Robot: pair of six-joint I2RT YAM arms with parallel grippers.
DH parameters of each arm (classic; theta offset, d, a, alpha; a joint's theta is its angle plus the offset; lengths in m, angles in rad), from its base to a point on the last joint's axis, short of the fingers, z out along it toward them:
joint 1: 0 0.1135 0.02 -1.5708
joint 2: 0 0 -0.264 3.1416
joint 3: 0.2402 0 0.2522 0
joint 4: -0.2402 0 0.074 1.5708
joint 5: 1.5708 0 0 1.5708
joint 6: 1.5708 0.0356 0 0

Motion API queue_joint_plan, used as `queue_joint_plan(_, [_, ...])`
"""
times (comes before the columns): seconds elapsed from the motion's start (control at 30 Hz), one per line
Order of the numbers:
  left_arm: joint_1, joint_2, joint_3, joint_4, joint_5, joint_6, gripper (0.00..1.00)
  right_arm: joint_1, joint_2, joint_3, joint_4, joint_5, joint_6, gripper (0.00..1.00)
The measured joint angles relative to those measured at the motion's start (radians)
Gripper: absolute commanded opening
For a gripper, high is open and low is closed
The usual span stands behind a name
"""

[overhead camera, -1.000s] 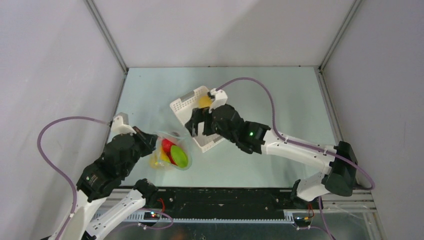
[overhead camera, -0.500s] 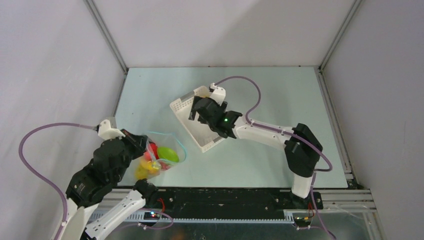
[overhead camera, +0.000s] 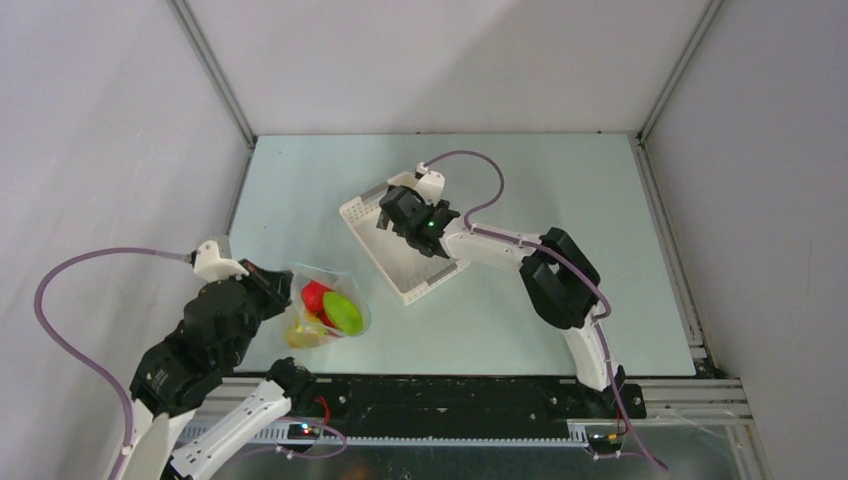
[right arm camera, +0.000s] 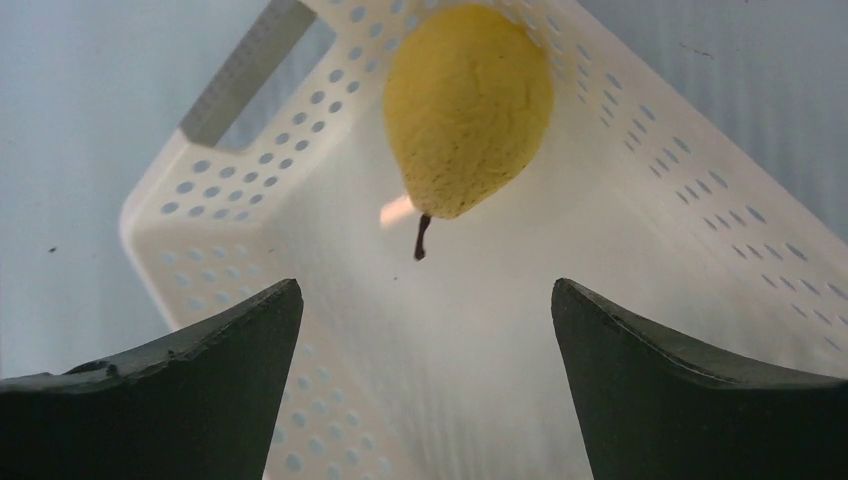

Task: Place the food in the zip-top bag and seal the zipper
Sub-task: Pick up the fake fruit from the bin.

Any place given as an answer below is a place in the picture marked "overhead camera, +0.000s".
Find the yellow toy banana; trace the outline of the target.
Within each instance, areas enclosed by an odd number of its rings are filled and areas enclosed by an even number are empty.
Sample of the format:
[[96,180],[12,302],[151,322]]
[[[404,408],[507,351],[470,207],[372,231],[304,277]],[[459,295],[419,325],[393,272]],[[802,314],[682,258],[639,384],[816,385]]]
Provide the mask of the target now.
[[283,338],[292,349],[318,348],[334,339],[321,325],[289,326],[286,328]]

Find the large red toy apple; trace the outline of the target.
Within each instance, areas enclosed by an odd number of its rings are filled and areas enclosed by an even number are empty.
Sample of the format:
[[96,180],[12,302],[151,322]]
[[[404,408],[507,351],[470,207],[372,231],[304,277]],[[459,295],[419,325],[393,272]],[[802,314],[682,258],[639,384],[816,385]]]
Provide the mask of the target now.
[[324,311],[324,295],[328,292],[332,289],[312,280],[301,289],[300,298],[309,312],[318,315]]

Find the clear zip top bag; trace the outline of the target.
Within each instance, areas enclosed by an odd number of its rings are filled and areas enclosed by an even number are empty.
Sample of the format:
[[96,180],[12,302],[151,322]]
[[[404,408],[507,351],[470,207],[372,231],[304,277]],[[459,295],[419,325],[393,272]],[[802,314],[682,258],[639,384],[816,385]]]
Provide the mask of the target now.
[[371,309],[353,275],[295,264],[291,267],[292,304],[283,339],[293,349],[312,349],[364,335]]

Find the green toy starfruit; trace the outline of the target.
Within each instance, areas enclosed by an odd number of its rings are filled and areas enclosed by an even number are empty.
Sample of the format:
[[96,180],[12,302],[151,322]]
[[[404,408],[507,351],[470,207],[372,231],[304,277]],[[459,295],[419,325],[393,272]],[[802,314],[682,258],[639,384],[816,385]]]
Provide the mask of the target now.
[[328,292],[324,295],[324,316],[338,331],[357,335],[364,330],[364,317],[358,307],[345,295]]

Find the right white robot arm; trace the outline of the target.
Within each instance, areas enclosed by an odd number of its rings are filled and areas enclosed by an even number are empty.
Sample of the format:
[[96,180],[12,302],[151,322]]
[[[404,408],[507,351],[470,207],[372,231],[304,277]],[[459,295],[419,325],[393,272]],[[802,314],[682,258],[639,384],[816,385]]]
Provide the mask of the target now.
[[622,403],[623,370],[601,326],[611,313],[600,275],[564,230],[521,234],[473,222],[446,200],[427,202],[415,189],[391,186],[379,202],[379,228],[421,255],[477,262],[516,273],[535,313],[564,337],[584,388],[585,411],[606,418]]

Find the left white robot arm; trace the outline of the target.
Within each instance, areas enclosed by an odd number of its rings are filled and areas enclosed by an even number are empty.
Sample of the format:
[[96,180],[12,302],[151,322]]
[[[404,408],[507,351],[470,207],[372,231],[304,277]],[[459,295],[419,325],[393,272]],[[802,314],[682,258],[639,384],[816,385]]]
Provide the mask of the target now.
[[271,422],[304,416],[316,377],[294,358],[276,360],[244,400],[199,439],[179,434],[206,397],[241,364],[263,322],[292,303],[295,275],[243,259],[209,281],[176,328],[149,348],[130,385],[133,429],[119,479],[208,479]]

